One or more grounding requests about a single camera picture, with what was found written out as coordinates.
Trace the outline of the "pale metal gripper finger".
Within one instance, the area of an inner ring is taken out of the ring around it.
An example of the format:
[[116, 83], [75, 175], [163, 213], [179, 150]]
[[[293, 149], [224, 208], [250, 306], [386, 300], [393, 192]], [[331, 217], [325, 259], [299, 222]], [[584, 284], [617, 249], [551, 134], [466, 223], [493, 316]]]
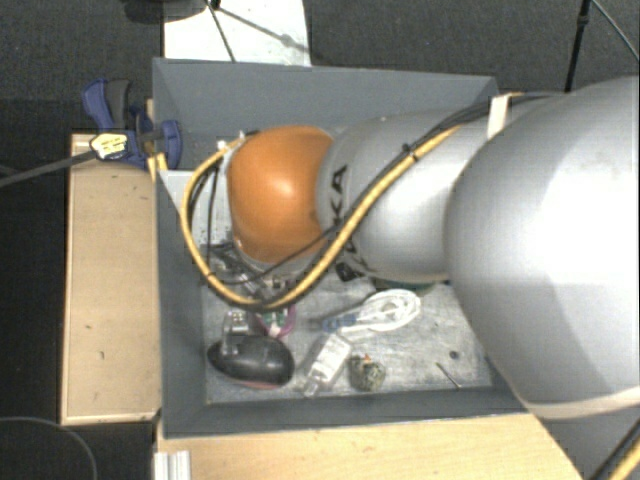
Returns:
[[248, 313], [241, 309], [228, 311], [224, 316], [222, 325], [222, 355], [236, 355], [239, 350], [239, 345], [249, 334], [250, 323]]

